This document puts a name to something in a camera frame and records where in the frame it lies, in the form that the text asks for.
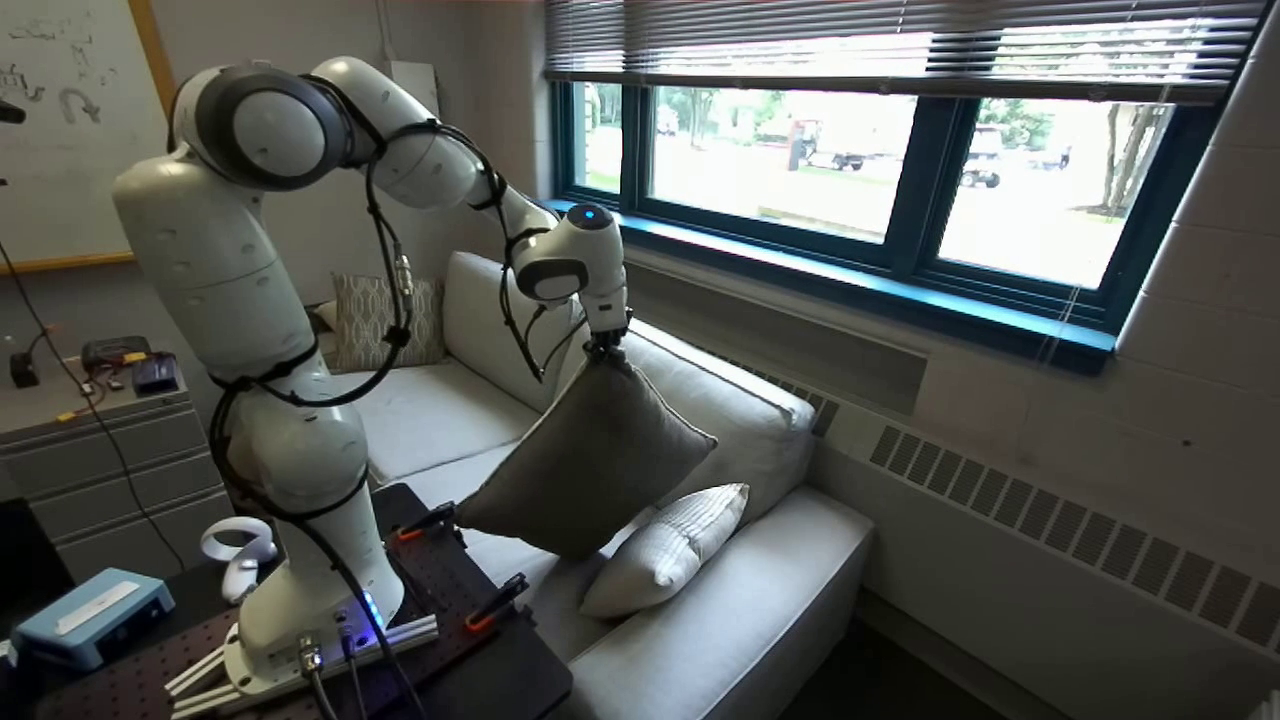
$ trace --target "window blind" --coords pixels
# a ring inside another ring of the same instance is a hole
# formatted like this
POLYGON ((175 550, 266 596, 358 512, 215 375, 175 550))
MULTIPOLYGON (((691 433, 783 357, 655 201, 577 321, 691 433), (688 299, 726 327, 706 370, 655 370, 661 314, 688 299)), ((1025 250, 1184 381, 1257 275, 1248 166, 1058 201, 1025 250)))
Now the window blind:
POLYGON ((1210 106, 1266 0, 548 0, 548 78, 1210 106))

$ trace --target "whiteboard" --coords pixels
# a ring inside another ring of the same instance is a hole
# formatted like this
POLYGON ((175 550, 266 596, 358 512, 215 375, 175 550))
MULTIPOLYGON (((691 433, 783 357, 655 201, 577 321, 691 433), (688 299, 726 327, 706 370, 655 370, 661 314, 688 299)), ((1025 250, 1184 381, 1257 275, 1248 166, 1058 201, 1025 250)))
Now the whiteboard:
POLYGON ((0 98, 29 111, 0 126, 0 244, 18 267, 129 256, 110 178, 163 154, 153 29, 145 0, 0 6, 0 98))

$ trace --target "white pillow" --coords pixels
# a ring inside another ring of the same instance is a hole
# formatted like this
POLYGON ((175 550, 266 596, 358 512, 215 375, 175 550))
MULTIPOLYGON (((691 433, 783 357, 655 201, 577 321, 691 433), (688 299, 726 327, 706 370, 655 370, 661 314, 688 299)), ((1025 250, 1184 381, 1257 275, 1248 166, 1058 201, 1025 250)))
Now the white pillow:
POLYGON ((668 603, 737 532, 749 485, 688 491, 650 512, 600 570, 581 611, 606 619, 668 603))
MULTIPOLYGON (((336 275, 336 321, 331 321, 331 357, 336 372, 376 372, 390 346, 385 346, 390 327, 386 282, 385 275, 336 275)), ((394 363, 435 363, 442 361, 441 339, 441 306, 429 282, 413 285, 413 339, 398 348, 394 363)))

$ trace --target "wall vent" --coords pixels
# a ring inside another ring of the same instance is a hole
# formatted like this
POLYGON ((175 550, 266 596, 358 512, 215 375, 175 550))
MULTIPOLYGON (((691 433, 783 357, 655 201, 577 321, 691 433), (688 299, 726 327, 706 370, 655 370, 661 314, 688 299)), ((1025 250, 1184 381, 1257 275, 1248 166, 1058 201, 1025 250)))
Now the wall vent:
POLYGON ((1233 642, 1280 655, 1280 587, 1114 515, 1071 503, 870 413, 840 409, 840 449, 1004 532, 1085 566, 1233 642))

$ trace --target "electronic equipment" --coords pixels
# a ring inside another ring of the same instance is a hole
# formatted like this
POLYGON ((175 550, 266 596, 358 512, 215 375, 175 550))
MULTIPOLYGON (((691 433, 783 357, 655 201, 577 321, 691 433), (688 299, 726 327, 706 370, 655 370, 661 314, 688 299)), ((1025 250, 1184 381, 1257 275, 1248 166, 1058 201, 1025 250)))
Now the electronic equipment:
POLYGON ((153 351, 149 361, 133 363, 133 394, 136 395, 175 394, 175 357, 153 351))
POLYGON ((92 674, 173 611, 156 576, 104 570, 12 634, 18 665, 45 661, 92 674))
POLYGON ((37 389, 41 385, 37 357, 31 351, 12 351, 7 357, 7 381, 12 381, 12 389, 37 389))
POLYGON ((121 372, 145 363, 153 346, 145 338, 104 338, 79 348, 83 375, 121 372))

